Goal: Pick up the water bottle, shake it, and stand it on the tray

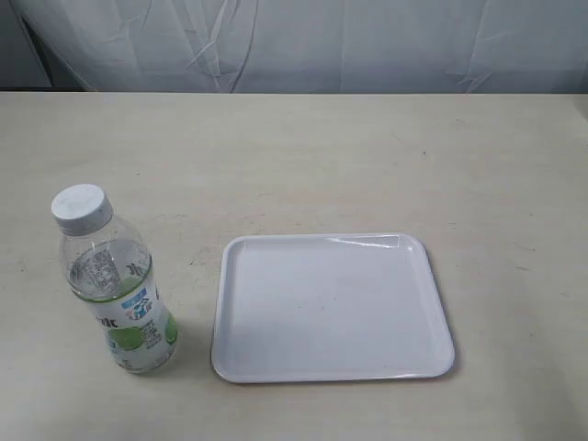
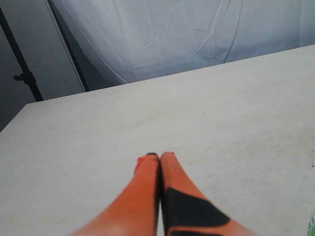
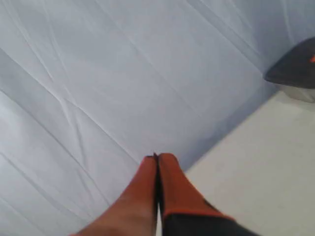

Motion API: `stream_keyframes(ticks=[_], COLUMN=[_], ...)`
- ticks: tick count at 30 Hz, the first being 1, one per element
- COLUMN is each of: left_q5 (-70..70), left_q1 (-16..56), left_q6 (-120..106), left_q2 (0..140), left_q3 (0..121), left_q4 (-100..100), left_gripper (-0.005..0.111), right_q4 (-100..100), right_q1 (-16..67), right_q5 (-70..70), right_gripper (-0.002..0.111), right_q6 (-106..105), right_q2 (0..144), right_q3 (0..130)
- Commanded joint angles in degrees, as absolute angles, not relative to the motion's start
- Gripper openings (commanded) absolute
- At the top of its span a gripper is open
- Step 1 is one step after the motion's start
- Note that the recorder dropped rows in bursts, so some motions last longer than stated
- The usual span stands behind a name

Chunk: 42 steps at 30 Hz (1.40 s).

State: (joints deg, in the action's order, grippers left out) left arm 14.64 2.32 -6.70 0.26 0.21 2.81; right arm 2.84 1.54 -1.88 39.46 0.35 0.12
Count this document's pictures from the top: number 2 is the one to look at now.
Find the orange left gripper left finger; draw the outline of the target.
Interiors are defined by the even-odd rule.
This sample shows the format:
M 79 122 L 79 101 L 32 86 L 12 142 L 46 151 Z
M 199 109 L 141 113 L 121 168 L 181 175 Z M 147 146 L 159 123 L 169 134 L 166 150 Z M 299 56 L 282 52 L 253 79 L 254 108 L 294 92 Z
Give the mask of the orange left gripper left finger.
M 158 225 L 160 160 L 147 153 L 121 194 L 73 236 L 155 236 Z

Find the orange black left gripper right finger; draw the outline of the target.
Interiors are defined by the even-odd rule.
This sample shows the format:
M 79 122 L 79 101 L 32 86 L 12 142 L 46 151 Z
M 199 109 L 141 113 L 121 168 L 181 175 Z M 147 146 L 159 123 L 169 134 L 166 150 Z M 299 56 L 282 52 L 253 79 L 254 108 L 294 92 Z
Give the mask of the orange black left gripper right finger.
M 173 152 L 160 158 L 161 196 L 166 236 L 254 236 L 213 205 L 197 188 Z

